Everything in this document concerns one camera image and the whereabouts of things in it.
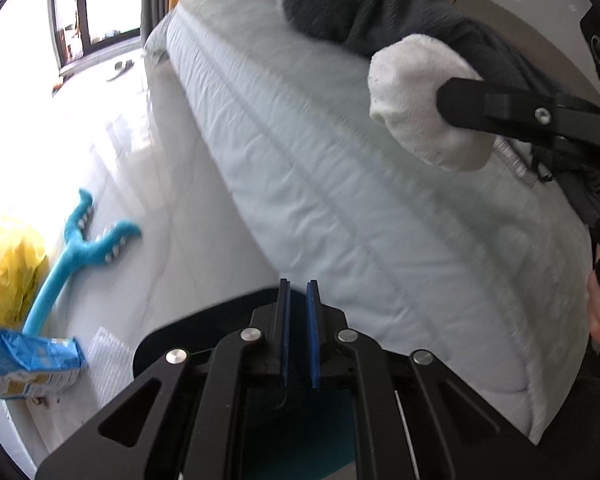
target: metal rivet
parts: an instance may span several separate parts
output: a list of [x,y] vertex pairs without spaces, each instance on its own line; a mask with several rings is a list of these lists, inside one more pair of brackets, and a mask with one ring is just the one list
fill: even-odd
[[547,124],[551,123],[551,112],[546,108],[536,108],[536,121],[538,121],[543,126],[547,126]]
[[338,332],[338,339],[343,343],[353,343],[356,339],[358,339],[358,332],[350,328],[340,330]]
[[421,366],[430,365],[433,362],[433,355],[427,350],[418,350],[413,355],[413,360]]
[[182,348],[174,348],[167,353],[167,362],[172,365],[179,365],[181,362],[186,361],[187,351]]
[[262,332],[256,327],[250,326],[240,332],[243,341],[257,341],[262,337]]

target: teal plush toy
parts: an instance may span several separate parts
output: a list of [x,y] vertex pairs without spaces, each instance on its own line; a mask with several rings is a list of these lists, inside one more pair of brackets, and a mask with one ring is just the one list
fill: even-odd
[[88,217],[93,212],[93,197],[80,190],[80,203],[64,224],[64,250],[53,266],[33,302],[22,333],[39,335],[66,280],[78,269],[88,265],[105,265],[118,256],[120,246],[130,237],[140,236],[138,225],[127,220],[117,222],[102,238],[87,242],[82,237]]

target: clothes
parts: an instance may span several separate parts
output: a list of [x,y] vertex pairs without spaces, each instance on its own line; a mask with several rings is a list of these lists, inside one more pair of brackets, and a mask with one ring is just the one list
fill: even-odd
[[[567,92],[486,25],[454,9],[446,0],[279,0],[283,17],[297,30],[371,57],[410,34],[446,43],[486,81],[544,95]],[[534,149],[554,170],[571,206],[592,226],[600,214],[600,172],[551,152]]]
[[427,164],[449,171],[479,170],[489,160],[496,136],[455,128],[442,118],[436,95],[452,77],[480,79],[446,44],[411,34],[372,57],[369,114]]

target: yellow plastic bag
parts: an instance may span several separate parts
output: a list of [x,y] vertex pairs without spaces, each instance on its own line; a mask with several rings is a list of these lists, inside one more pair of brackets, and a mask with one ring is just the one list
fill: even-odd
[[11,218],[0,221],[0,325],[19,328],[46,277],[42,236]]

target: triangular cutout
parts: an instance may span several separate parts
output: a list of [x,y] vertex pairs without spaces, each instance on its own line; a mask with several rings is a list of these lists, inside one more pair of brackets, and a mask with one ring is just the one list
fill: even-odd
[[453,384],[441,383],[439,388],[460,442],[472,446],[496,436],[496,424]]
[[148,381],[133,397],[100,424],[98,433],[125,447],[135,446],[158,396],[160,386],[158,379]]

